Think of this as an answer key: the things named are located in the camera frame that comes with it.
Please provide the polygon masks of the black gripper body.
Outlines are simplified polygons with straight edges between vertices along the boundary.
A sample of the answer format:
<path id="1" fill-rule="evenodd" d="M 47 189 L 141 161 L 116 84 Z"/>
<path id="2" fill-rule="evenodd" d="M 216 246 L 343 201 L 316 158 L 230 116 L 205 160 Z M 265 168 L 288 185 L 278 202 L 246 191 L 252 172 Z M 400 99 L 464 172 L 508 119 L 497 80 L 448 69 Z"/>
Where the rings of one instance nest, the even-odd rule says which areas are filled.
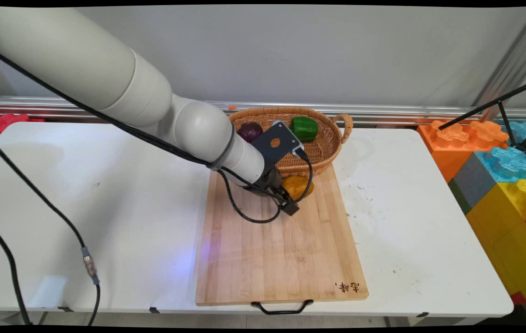
<path id="1" fill-rule="evenodd" d="M 281 176 L 275 166 L 270 166 L 261 177 L 253 183 L 246 185 L 244 190 L 260 197 L 280 198 Z"/>

